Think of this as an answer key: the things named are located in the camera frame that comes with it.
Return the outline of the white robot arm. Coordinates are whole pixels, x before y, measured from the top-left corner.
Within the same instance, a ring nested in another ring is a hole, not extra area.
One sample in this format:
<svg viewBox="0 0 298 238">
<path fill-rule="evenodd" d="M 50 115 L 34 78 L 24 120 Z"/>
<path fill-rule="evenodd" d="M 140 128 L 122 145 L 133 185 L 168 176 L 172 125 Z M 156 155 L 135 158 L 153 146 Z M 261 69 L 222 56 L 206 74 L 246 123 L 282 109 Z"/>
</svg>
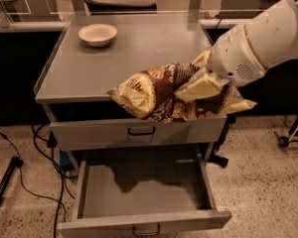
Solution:
<svg viewBox="0 0 298 238">
<path fill-rule="evenodd" d="M 248 85 L 269 69 L 298 59 L 298 0 L 281 0 L 247 24 L 221 35 L 212 48 L 200 54 L 201 68 L 175 95 L 188 102 L 220 94 L 227 84 Z"/>
</svg>

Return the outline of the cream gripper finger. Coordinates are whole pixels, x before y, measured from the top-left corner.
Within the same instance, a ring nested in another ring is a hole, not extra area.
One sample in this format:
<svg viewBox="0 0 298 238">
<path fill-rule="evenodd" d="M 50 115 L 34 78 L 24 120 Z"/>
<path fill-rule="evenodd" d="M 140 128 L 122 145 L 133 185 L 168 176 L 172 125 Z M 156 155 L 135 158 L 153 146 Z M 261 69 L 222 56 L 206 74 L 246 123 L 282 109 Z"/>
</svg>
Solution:
<svg viewBox="0 0 298 238">
<path fill-rule="evenodd" d="M 175 95 L 186 102 L 205 99 L 219 95 L 228 83 L 228 79 L 221 78 L 214 72 L 195 74 L 175 92 Z"/>
<path fill-rule="evenodd" d="M 211 51 L 205 50 L 201 54 L 199 54 L 193 61 L 192 64 L 198 67 L 204 67 L 207 66 L 209 63 L 209 57 L 210 57 Z"/>
</svg>

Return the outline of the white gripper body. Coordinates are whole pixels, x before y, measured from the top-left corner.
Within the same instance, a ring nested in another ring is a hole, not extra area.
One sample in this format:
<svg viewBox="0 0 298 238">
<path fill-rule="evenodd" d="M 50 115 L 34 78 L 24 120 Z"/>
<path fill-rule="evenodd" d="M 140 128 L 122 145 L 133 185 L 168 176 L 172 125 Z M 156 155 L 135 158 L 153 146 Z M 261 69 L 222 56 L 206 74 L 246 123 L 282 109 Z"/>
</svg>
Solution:
<svg viewBox="0 0 298 238">
<path fill-rule="evenodd" d="M 213 72 L 235 86 L 245 86 L 266 74 L 245 25 L 237 25 L 218 37 L 212 47 L 210 63 Z"/>
</svg>

